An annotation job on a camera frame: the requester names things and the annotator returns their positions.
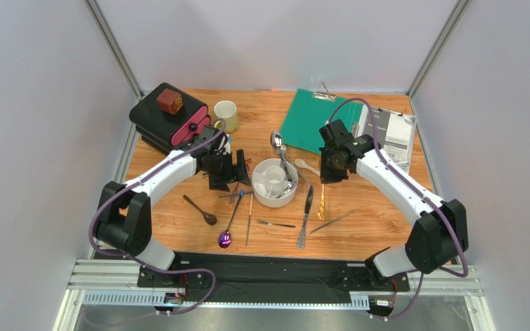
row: white wall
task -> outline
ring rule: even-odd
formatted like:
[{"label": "white wall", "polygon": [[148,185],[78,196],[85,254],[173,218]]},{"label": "white wall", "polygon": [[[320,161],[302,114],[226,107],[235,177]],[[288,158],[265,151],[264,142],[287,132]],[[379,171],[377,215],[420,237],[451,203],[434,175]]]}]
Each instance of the white wall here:
[{"label": "white wall", "polygon": [[134,104],[81,1],[0,3],[0,330],[50,330]]},{"label": "white wall", "polygon": [[530,1],[472,1],[414,100],[498,330],[530,330]]},{"label": "white wall", "polygon": [[455,0],[100,0],[145,90],[405,92]]}]

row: black and pink toaster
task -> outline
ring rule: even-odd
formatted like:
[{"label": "black and pink toaster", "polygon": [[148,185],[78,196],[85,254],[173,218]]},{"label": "black and pink toaster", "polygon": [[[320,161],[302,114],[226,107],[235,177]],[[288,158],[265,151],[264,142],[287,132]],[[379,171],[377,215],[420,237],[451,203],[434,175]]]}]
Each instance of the black and pink toaster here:
[{"label": "black and pink toaster", "polygon": [[[164,112],[157,97],[169,89],[180,93],[183,107],[175,115]],[[130,121],[136,125],[143,141],[164,154],[183,141],[192,139],[210,125],[208,106],[184,91],[162,83],[149,93],[130,111]]]}]

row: clipboard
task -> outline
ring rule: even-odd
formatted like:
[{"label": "clipboard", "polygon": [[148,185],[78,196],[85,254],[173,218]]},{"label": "clipboard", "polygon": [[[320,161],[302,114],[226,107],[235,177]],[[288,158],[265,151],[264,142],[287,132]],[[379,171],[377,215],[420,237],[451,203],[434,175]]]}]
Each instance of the clipboard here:
[{"label": "clipboard", "polygon": [[[336,107],[345,100],[330,93],[299,89],[279,129],[284,143],[320,154],[319,148],[324,146],[324,142],[318,130],[326,125]],[[356,102],[346,104],[335,115],[335,119],[341,119],[348,130],[354,123],[359,123],[363,107],[366,108]]]}]

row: clipboard clip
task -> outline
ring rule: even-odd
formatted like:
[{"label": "clipboard clip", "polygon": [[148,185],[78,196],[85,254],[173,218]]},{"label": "clipboard clip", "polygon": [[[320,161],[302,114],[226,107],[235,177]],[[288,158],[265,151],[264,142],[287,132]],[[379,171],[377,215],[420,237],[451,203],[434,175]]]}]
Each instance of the clipboard clip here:
[{"label": "clipboard clip", "polygon": [[326,93],[325,92],[314,92],[314,93],[312,93],[313,97],[315,97],[316,99],[322,99],[322,100],[328,100],[328,101],[334,101],[334,100],[337,99],[336,95],[331,94],[328,91],[328,88],[326,88],[326,84],[324,82],[322,82],[322,86],[324,86],[324,89],[326,90]]}]

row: newspaper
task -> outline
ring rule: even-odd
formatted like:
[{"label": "newspaper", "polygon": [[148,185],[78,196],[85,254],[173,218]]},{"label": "newspaper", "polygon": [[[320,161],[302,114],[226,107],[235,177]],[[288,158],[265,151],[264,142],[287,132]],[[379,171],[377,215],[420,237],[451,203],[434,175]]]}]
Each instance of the newspaper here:
[{"label": "newspaper", "polygon": [[[403,171],[409,173],[416,117],[384,108],[371,107],[371,109],[375,116],[377,142]],[[357,137],[362,134],[369,134],[373,137],[373,128],[367,113],[367,107],[364,106],[359,118]]]}]

